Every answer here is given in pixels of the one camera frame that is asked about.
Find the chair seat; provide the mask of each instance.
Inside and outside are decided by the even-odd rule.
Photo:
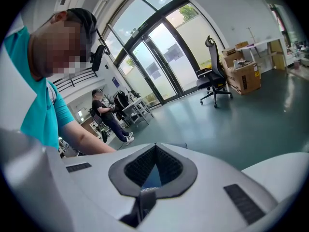
[[[225,83],[224,78],[222,78],[221,76],[215,73],[210,73],[210,75],[215,83],[217,84]],[[204,76],[197,80],[197,88],[199,89],[210,87],[210,86],[211,86],[211,82],[207,76]]]

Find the tree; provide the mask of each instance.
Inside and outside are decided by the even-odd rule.
[[[135,67],[135,63],[133,62],[133,60],[132,60],[131,58],[128,58],[128,60],[126,61],[126,63],[127,63],[129,66]]]
[[[190,6],[189,4],[181,7],[179,9],[179,12],[183,15],[183,22],[186,22],[190,19],[192,19],[193,17],[197,16],[198,13],[195,11],[195,9]]]

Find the man in teal shirt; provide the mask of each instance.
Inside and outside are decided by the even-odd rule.
[[[75,8],[53,15],[32,34],[23,27],[3,41],[14,66],[37,95],[21,131],[43,145],[58,149],[61,136],[84,154],[114,152],[74,120],[56,87],[46,80],[63,73],[70,62],[88,60],[96,28],[97,20],[89,11]]]

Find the man in black shirt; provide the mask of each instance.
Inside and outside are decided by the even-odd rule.
[[[114,118],[111,108],[106,107],[101,100],[103,99],[102,90],[95,89],[92,91],[92,110],[102,119],[103,123],[107,125],[116,134],[116,136],[126,145],[129,145],[133,140],[133,133],[126,132]]]

